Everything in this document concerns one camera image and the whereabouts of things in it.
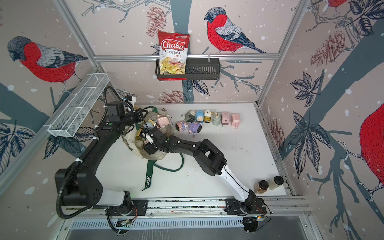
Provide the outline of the yellow sharpener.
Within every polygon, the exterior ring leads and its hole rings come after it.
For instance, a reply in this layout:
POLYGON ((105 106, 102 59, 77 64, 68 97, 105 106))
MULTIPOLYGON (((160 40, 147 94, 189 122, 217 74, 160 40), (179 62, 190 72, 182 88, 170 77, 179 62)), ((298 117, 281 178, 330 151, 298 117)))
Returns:
POLYGON ((206 110, 204 112, 204 123, 210 123, 212 118, 212 112, 210 110, 206 110))

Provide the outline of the grey blue sharpener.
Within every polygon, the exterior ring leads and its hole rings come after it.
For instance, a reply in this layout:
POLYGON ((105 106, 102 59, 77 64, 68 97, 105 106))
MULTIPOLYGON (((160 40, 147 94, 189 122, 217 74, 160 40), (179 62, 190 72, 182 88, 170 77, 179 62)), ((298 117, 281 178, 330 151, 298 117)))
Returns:
POLYGON ((152 130, 155 127, 156 127, 156 123, 153 120, 151 120, 151 119, 149 119, 147 122, 145 122, 143 124, 143 128, 145 128, 147 130, 152 130))

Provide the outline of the canvas tote bag green handles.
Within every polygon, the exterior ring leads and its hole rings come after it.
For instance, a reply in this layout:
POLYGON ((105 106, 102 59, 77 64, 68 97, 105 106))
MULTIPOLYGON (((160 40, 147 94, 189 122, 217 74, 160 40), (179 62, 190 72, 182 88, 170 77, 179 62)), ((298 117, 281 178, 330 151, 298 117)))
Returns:
POLYGON ((158 168, 160 170, 167 171, 167 172, 173 172, 173 173, 178 172, 183 168, 185 159, 183 156, 181 156, 180 167, 178 167, 177 169, 169 169, 157 164, 157 161, 161 161, 166 156, 166 153, 160 152, 160 151, 156 152, 153 155, 149 155, 146 153, 146 151, 144 150, 144 146, 149 142, 148 139, 145 137, 144 141, 136 140, 136 133, 138 130, 141 129, 145 135, 146 133, 148 133, 149 130, 143 128, 143 124, 145 122, 151 119, 156 123, 156 127, 154 129, 159 129, 157 125, 157 118, 160 116, 167 116, 170 121, 170 124, 159 130, 163 134, 166 134, 167 136, 169 136, 169 135, 175 135, 176 129, 175 127, 172 126, 171 117, 167 113, 167 110, 158 109, 157 107, 154 107, 154 106, 145 107, 143 108, 143 110, 148 111, 148 115, 145 117, 145 120, 131 127, 126 127, 126 129, 123 130, 123 133, 122 133, 122 140, 126 144, 126 146, 129 148, 130 151, 132 151, 134 154, 139 156, 141 159, 147 160, 146 182, 144 187, 144 189, 146 190, 151 186, 154 168, 158 168))

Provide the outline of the pale green sharpener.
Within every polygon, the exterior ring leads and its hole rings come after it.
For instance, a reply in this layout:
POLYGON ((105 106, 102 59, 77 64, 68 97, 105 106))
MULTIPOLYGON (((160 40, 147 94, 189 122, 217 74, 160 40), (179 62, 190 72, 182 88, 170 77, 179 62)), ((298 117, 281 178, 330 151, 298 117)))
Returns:
POLYGON ((212 123, 214 126, 219 126, 221 124, 221 120, 222 120, 222 115, 220 112, 217 112, 215 111, 213 113, 213 117, 212 117, 212 123))

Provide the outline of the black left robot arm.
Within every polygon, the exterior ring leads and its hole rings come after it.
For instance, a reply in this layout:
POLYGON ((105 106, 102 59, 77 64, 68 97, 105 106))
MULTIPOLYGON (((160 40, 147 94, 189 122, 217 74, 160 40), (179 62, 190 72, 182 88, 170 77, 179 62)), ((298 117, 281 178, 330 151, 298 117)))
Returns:
POLYGON ((141 123, 148 112, 134 108, 132 95, 105 102, 105 107, 90 145, 68 168, 59 169, 55 174, 56 212, 61 219, 71 219, 86 210, 103 207, 107 208, 107 214, 137 213, 128 191, 103 187, 96 173, 110 147, 123 132, 141 123))

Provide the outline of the pink square sharpener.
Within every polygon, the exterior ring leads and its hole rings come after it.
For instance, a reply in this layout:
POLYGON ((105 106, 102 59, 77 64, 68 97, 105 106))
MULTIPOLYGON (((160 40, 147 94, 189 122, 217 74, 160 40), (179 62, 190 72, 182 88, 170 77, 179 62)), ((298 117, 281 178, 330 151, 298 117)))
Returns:
POLYGON ((241 123, 241 117, 239 114, 234 113, 231 115, 231 126, 238 129, 241 123))

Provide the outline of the purple sharpener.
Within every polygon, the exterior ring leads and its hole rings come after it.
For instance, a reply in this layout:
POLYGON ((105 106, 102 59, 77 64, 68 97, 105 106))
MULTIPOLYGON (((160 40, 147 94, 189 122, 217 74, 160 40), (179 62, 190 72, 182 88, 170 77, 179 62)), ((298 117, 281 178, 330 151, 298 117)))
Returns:
POLYGON ((199 134, 202 130, 203 126, 201 123, 193 122, 189 124, 189 134, 199 134))

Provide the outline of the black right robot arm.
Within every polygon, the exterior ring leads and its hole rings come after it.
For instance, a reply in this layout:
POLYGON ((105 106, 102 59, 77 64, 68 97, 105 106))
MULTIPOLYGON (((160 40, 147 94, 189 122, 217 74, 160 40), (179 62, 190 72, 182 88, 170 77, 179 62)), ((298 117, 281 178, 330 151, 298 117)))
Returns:
POLYGON ((212 177, 221 178, 222 182, 232 191, 236 200, 235 206, 228 205, 225 209, 229 215, 245 217, 247 215, 267 215, 265 206, 256 205, 256 194, 232 173, 224 154, 208 139, 200 142, 182 140, 176 136, 166 136, 159 129, 145 131, 149 141, 144 146, 147 154, 156 152, 179 153, 194 157, 202 170, 212 177))

